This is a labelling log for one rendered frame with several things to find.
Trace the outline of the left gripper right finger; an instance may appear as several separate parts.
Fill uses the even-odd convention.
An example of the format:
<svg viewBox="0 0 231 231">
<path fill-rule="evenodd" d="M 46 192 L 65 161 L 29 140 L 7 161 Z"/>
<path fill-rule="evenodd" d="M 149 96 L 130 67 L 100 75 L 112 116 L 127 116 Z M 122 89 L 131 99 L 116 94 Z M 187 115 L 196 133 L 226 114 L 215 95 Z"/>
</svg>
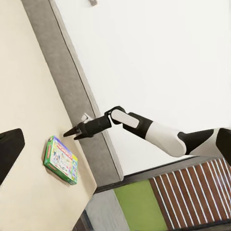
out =
<svg viewBox="0 0 231 231">
<path fill-rule="evenodd" d="M 219 128 L 216 146 L 231 167 L 231 130 Z"/>
</svg>

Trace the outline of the board game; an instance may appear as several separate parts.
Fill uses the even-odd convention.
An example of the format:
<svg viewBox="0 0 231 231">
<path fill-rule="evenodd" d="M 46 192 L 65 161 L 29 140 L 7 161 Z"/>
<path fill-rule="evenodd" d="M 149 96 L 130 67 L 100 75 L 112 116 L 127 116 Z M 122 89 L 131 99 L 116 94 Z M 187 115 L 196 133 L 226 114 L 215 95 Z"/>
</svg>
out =
<svg viewBox="0 0 231 231">
<path fill-rule="evenodd" d="M 77 184 L 77 160 L 55 136 L 49 137 L 44 164 L 70 185 Z"/>
</svg>

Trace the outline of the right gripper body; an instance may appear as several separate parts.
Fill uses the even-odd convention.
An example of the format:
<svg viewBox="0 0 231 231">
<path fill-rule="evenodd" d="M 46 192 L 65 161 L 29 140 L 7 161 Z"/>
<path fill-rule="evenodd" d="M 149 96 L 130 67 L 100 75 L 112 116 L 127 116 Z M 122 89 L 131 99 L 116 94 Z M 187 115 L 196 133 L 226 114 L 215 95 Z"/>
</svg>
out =
<svg viewBox="0 0 231 231">
<path fill-rule="evenodd" d="M 95 134 L 100 133 L 103 129 L 100 126 L 100 123 L 97 119 L 94 119 L 88 123 L 81 122 L 79 123 L 80 131 L 83 135 L 87 137 L 94 137 Z"/>
</svg>

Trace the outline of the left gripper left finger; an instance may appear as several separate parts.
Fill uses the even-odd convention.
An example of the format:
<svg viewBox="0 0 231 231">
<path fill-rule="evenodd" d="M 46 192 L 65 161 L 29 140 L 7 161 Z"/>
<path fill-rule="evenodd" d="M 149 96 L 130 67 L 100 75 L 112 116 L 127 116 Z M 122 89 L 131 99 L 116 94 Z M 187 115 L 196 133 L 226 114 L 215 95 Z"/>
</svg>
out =
<svg viewBox="0 0 231 231">
<path fill-rule="evenodd" d="M 0 186 L 24 147 L 24 135 L 20 128 L 0 133 Z"/>
</svg>

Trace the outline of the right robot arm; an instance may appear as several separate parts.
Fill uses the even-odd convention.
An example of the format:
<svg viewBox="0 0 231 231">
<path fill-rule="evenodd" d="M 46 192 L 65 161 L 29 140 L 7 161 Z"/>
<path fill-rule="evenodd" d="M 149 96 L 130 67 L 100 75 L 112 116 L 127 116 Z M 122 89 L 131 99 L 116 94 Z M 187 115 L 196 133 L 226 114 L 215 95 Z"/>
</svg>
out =
<svg viewBox="0 0 231 231">
<path fill-rule="evenodd" d="M 184 155 L 223 157 L 216 146 L 218 128 L 186 134 L 179 129 L 167 127 L 133 112 L 126 113 L 121 106 L 113 107 L 105 112 L 104 116 L 94 120 L 85 113 L 81 117 L 83 122 L 63 136 L 67 137 L 81 131 L 74 140 L 92 138 L 95 134 L 112 127 L 109 115 L 115 125 L 123 124 L 124 129 L 152 143 L 172 157 L 180 158 Z M 231 127 L 225 128 L 231 130 Z"/>
</svg>

